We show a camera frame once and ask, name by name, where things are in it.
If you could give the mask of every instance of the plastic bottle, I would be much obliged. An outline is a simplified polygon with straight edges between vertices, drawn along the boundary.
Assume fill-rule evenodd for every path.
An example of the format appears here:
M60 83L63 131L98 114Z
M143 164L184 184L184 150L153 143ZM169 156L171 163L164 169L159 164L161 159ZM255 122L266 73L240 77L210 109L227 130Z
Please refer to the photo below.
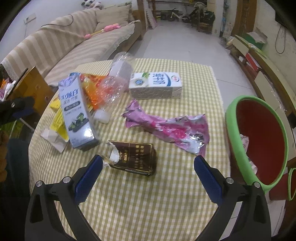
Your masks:
M114 57L108 76L97 88L101 108L94 113L94 118L98 121L107 124L123 92L128 91L134 62L134 57L127 52L118 53Z
M128 86L134 67L135 58L130 53L120 52L115 55L108 75L122 79L125 84L125 91L128 92Z

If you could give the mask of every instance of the electrical cable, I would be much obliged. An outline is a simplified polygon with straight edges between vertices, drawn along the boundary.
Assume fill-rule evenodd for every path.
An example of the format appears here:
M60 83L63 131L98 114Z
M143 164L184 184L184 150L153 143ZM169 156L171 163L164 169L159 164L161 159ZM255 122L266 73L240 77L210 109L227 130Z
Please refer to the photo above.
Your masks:
M59 26L59 27L68 27L74 22L73 15L72 14L68 14L68 15L70 15L72 17L72 22L70 24L68 24L68 25L59 25L59 24L55 24L55 23L48 23L48 24L42 25L41 28L44 27L44 26L47 26L47 25L53 25L53 26Z
M279 31L278 31L278 34L276 35L276 41L275 41L275 43L274 43L274 47L275 47L275 49L276 49L276 43L277 43L277 40L278 40L278 37L279 37ZM285 49L286 49L286 28L284 27L284 34L285 34L285 37L284 37L284 50L283 50L283 52L285 52Z

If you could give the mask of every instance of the sofa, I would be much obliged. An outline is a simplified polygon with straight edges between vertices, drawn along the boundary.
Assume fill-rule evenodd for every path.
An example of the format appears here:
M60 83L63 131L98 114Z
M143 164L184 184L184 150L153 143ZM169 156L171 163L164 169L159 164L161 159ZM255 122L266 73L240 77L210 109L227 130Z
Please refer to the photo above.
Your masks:
M84 39L86 34L117 22L120 29ZM131 5L78 11L55 19L25 38L1 62L0 77L17 80L26 68L36 66L48 85L57 86L78 65L128 51L142 35L142 23L135 21Z

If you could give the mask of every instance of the white box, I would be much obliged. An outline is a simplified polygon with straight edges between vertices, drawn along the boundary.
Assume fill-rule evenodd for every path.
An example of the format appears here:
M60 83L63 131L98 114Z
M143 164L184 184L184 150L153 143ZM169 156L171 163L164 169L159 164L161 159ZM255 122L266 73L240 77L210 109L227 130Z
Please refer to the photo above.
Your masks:
M134 73L129 90L135 99L178 99L182 82L179 73L174 72Z

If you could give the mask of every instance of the crumpled foil wrapper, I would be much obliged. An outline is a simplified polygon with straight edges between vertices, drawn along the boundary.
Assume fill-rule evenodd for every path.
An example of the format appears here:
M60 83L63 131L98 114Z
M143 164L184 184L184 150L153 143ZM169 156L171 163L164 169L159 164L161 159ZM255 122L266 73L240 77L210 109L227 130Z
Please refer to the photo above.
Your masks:
M132 100L122 115L126 118L125 127L142 126L159 139L174 143L181 149L195 155L205 155L209 143L209 129L205 114L180 116L164 119L146 114L137 100Z

